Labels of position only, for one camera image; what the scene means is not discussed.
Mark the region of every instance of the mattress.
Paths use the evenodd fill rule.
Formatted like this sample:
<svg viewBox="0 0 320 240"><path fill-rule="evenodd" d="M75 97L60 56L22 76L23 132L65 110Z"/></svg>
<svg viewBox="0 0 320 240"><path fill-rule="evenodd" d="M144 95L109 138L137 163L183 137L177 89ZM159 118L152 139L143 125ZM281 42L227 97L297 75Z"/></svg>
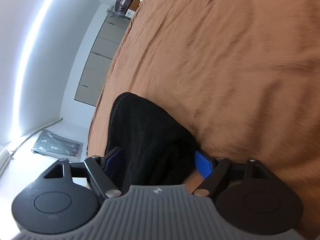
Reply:
<svg viewBox="0 0 320 240"><path fill-rule="evenodd" d="M104 155L115 98L164 108L211 156L259 159L320 233L320 0L144 0L108 71L88 155ZM196 171L190 191L202 181Z"/></svg>

